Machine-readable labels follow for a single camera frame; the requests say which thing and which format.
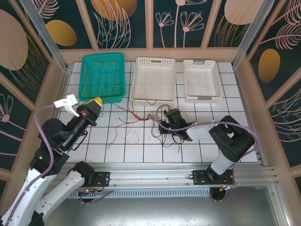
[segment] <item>white robotic arm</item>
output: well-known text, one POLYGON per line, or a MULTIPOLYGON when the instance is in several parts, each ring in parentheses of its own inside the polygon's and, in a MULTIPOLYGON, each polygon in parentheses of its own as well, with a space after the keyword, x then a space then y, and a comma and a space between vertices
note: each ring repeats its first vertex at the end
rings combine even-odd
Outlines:
POLYGON ((95 121, 102 108, 102 100, 99 97, 82 104, 74 111, 72 105, 76 103, 73 94, 67 94, 64 99, 54 102, 56 107, 65 106, 74 117, 67 125, 59 119, 50 119, 43 124, 42 132, 51 148, 47 148, 43 139, 30 163, 31 168, 23 187, 12 206, 2 216, 0 225, 44 225, 43 221, 70 193, 85 182, 90 184, 93 180, 94 169, 85 162, 79 162, 67 178, 41 200, 46 188, 69 158, 65 152, 71 150, 78 138, 86 134, 89 125, 96 125, 95 121))
POLYGON ((221 153, 207 169, 207 174, 212 181, 238 162, 255 143, 256 134, 241 126, 229 115, 219 122, 187 123, 177 109, 164 111, 164 114, 167 120, 159 123, 161 134, 171 134, 187 141, 213 138, 221 153))

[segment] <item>dark green wallpaper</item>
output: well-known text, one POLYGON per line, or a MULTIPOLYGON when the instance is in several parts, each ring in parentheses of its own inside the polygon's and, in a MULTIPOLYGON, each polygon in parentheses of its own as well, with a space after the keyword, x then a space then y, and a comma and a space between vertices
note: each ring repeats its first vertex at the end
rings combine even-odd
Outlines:
POLYGON ((258 0, 222 0, 208 47, 238 47, 259 4, 258 0))
POLYGON ((27 16, 27 14, 25 13, 25 10, 22 6, 22 4, 20 3, 19 0, 17 0, 17 3, 19 4, 21 10, 23 11, 23 13, 26 15, 27 20, 29 21, 29 23, 32 25, 32 28, 34 29, 34 31, 36 32, 36 34, 39 36, 40 40, 42 41, 42 43, 44 44, 45 48, 47 49, 48 53, 52 56, 52 53, 50 52, 50 50, 48 49, 47 45, 45 44, 44 40, 40 37, 38 30, 36 29, 36 27, 33 25, 31 19, 29 19, 29 17, 27 16))
POLYGON ((267 21, 269 20, 269 18, 271 17, 271 15, 273 14, 274 9, 276 8, 276 6, 278 5, 280 0, 275 0, 274 4, 271 8, 271 10, 269 11, 267 17, 265 18, 263 24, 261 25, 261 28, 259 29, 259 31, 257 32, 256 36, 254 37, 252 43, 250 44, 248 50, 246 51, 247 54, 250 53, 251 49, 253 48, 255 42, 257 41, 258 36, 261 34, 262 30, 264 29, 265 25, 267 24, 267 21))
POLYGON ((296 184, 298 186, 299 192, 301 194, 301 177, 297 177, 297 178, 295 178, 295 180, 296 180, 296 184))
POLYGON ((154 0, 154 48, 201 46, 213 1, 191 2, 193 4, 186 1, 182 6, 177 5, 176 1, 154 0))
POLYGON ((0 168, 12 169, 31 113, 0 84, 0 168))
POLYGON ((6 186, 6 181, 5 180, 0 180, 0 200, 1 200, 1 197, 3 195, 3 192, 4 192, 4 188, 6 186))
POLYGON ((7 0, 0 17, 0 73, 35 103, 49 61, 7 0))
POLYGON ((269 108, 291 167, 301 164, 301 80, 269 108))
POLYGON ((99 48, 146 48, 144 0, 85 4, 99 48))
POLYGON ((35 0, 33 3, 59 49, 92 48, 75 0, 35 0))
POLYGON ((265 100, 301 67, 300 15, 301 2, 286 1, 250 60, 265 100))

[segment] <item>metal frame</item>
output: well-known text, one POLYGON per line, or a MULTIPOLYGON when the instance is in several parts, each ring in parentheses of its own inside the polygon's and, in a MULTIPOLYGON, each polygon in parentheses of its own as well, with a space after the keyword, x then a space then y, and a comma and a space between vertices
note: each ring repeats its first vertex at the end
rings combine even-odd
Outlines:
POLYGON ((279 185, 267 186, 272 206, 275 211, 277 221, 280 226, 292 226, 293 222, 286 207, 281 189, 279 185))
MULTIPOLYGON (((61 97, 65 94, 71 76, 71 70, 72 70, 72 65, 68 65, 67 69, 63 71, 61 85, 58 90, 57 96, 55 98, 56 100, 61 99, 61 97)), ((59 113, 60 113, 60 109, 55 108, 52 112, 51 118, 57 118, 59 113)))
MULTIPOLYGON (((208 185, 195 186, 188 176, 193 170, 206 170, 208 163, 90 163, 95 171, 111 173, 109 188, 187 188, 213 187, 208 185)), ((61 183, 66 173, 74 166, 67 163, 54 179, 49 188, 61 183)), ((234 167, 237 186, 267 186, 278 183, 272 167, 259 164, 238 163, 234 167)))
POLYGON ((233 68, 237 68, 240 64, 241 60, 246 54, 246 51, 250 47, 253 39, 256 37, 258 31, 260 30, 267 14, 269 13, 270 9, 272 8, 275 0, 264 0, 262 1, 262 4, 259 7, 259 10, 257 11, 254 20, 248 27, 248 30, 246 31, 238 50, 233 58, 233 68))
MULTIPOLYGON (((252 117, 250 117, 250 110, 249 110, 249 107, 248 105, 246 104, 245 102, 245 93, 242 89, 242 87, 240 86, 240 80, 239 80, 239 77, 237 76, 237 73, 236 73, 236 70, 234 69, 234 76, 235 76, 235 79, 236 79, 236 82, 237 82, 237 87, 238 87, 238 91, 240 93, 240 96, 241 96, 241 101, 242 101, 242 104, 243 104, 243 107, 244 107, 244 110, 245 110, 245 114, 246 114, 246 119, 248 121, 248 125, 249 125, 249 128, 252 129, 254 132, 256 132, 256 128, 254 126, 254 123, 253 123, 253 120, 252 120, 252 117)), ((256 154, 259 155, 259 158, 260 160, 258 160, 258 163, 259 164, 262 164, 263 166, 267 166, 267 162, 264 158, 264 155, 263 155, 263 151, 262 151, 262 147, 261 145, 259 144, 259 147, 258 147, 258 150, 256 150, 256 154)))

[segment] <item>leaf drawing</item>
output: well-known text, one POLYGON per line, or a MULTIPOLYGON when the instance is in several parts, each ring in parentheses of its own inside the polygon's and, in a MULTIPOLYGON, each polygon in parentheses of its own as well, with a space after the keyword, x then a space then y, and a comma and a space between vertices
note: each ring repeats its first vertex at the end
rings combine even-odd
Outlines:
POLYGON ((177 24, 178 24, 178 15, 179 7, 185 5, 197 5, 207 2, 207 0, 175 0, 177 4, 177 10, 175 13, 175 24, 174 24, 174 47, 177 47, 177 24))
POLYGON ((301 89, 291 98, 275 103, 270 113, 281 141, 301 140, 301 89))
POLYGON ((50 19, 59 8, 58 0, 33 0, 39 15, 42 18, 50 19))
POLYGON ((289 24, 300 23, 300 21, 301 21, 301 0, 290 0, 290 2, 288 3, 288 5, 286 7, 285 13, 281 17, 279 17, 277 20, 275 20, 272 23, 272 25, 277 23, 283 17, 289 24))
MULTIPOLYGON (((24 128, 14 124, 13 122, 10 121, 10 114, 13 108, 13 103, 14 103, 14 99, 13 97, 11 97, 10 95, 7 96, 7 98, 5 98, 4 94, 0 94, 0 123, 10 123, 13 126, 25 130, 24 128)), ((0 130, 0 134, 3 134, 11 139, 17 140, 17 141, 22 141, 22 139, 15 137, 12 134, 6 133, 2 130, 0 130)))
POLYGON ((98 12, 103 15, 99 17, 94 13, 98 23, 97 43, 100 48, 122 48, 124 45, 127 48, 131 41, 131 27, 126 11, 116 1, 115 10, 108 0, 103 3, 96 0, 95 4, 98 12))
POLYGON ((163 44, 163 48, 165 48, 165 44, 164 44, 164 40, 163 40, 163 33, 162 33, 162 27, 165 26, 170 26, 174 24, 174 20, 172 20, 172 16, 169 13, 156 13, 156 20, 158 22, 158 25, 160 27, 160 32, 161 32, 161 40, 162 40, 162 44, 163 44))
POLYGON ((186 32, 197 31, 204 28, 202 13, 190 13, 187 17, 187 12, 181 13, 181 24, 184 31, 183 47, 185 47, 186 32))
POLYGON ((301 41, 301 24, 286 24, 279 29, 276 37, 267 39, 260 44, 271 40, 275 40, 277 48, 293 49, 301 41))

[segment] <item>beige circle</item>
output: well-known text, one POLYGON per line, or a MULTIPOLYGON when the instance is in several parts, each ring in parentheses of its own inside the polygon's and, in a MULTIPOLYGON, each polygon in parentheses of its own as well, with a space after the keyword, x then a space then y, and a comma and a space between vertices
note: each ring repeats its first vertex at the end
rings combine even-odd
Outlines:
POLYGON ((132 14, 134 14, 137 9, 137 0, 91 0, 91 3, 99 15, 108 20, 116 20, 117 15, 120 15, 120 13, 117 10, 115 1, 117 2, 120 10, 122 8, 125 10, 127 17, 130 17, 132 14))
POLYGON ((12 15, 0 9, 0 65, 12 71, 19 70, 26 62, 27 53, 23 27, 12 15))
POLYGON ((258 64, 258 74, 264 83, 271 82, 277 75, 280 67, 280 56, 278 52, 272 48, 265 50, 258 64))
POLYGON ((61 46, 72 46, 77 41, 74 29, 62 20, 52 20, 46 24, 54 41, 61 46))
POLYGON ((244 25, 252 22, 263 0, 227 0, 225 17, 228 22, 244 25))

